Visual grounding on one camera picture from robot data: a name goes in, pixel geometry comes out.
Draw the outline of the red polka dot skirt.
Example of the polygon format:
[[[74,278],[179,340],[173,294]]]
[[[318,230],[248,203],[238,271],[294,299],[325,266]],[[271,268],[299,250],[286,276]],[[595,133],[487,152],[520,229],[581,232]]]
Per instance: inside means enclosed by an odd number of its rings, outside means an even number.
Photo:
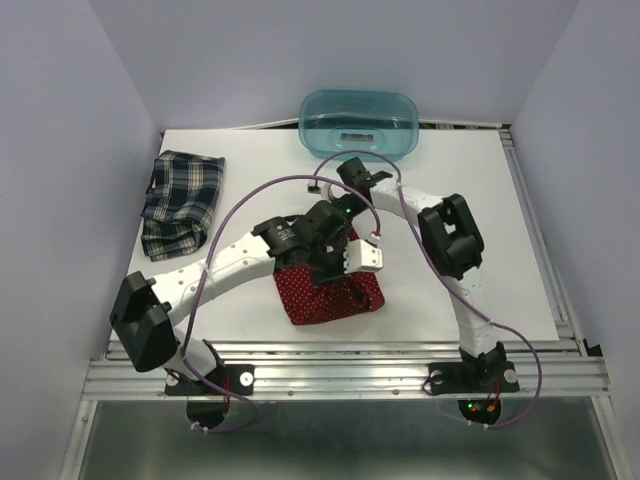
[[[295,326],[309,326],[372,313],[385,305],[376,276],[355,273],[337,282],[312,284],[308,267],[295,267],[273,275],[284,311]]]

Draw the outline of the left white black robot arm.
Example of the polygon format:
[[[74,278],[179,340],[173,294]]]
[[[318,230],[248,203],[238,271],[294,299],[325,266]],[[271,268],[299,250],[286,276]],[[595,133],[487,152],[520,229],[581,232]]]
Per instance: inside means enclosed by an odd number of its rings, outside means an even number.
[[[309,268],[315,283],[363,272],[366,254],[379,251],[350,230],[349,214],[321,200],[295,219],[274,217],[255,226],[209,259],[151,278],[131,273],[119,287],[112,329],[137,372],[163,369],[188,380],[199,393],[213,393],[225,367],[207,341],[193,336],[198,308],[296,267]]]

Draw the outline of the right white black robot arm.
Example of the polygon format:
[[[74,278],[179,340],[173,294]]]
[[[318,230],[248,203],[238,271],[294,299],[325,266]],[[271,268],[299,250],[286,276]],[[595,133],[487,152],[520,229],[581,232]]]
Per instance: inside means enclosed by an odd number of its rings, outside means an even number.
[[[357,157],[343,162],[337,174],[376,209],[408,222],[423,256],[449,293],[461,360],[429,367],[431,393],[488,389],[506,367],[506,353],[482,311],[480,266],[485,244],[464,197],[441,197],[406,187],[400,173],[372,173]]]

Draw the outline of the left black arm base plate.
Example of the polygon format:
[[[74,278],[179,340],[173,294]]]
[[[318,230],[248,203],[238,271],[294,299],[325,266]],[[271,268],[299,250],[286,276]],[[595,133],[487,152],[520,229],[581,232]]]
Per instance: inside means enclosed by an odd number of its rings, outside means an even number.
[[[206,381],[169,372],[164,394],[186,399],[185,414],[190,428],[204,434],[237,432],[254,424],[259,407],[254,393],[255,366],[231,364],[217,367]]]

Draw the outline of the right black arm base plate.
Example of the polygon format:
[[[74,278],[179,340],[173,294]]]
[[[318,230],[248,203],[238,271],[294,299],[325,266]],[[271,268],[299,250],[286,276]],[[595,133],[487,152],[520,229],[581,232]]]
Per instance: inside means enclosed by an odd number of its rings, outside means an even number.
[[[502,412],[501,395],[520,391],[514,364],[498,342],[479,357],[460,350],[460,361],[427,365],[428,375],[422,391],[430,396],[464,394],[458,401],[460,413],[472,423],[495,425]]]

